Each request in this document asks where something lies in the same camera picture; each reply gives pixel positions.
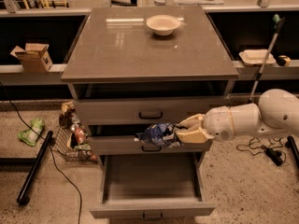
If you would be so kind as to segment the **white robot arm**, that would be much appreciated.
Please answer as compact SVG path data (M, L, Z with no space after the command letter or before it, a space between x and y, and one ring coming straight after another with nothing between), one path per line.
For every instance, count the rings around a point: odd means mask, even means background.
M239 135L280 138L299 135L299 99L293 94L272 89L264 92L258 104L221 106L205 114L193 115L180 123L175 134L182 143L233 140Z

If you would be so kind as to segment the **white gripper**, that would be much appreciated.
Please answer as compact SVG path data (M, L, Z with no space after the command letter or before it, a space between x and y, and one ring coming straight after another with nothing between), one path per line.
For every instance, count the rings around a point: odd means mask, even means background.
M227 106L212 108L205 115L195 114L181 121L179 125L187 128L176 131L181 143L202 144L213 138L222 142L235 137L232 114Z

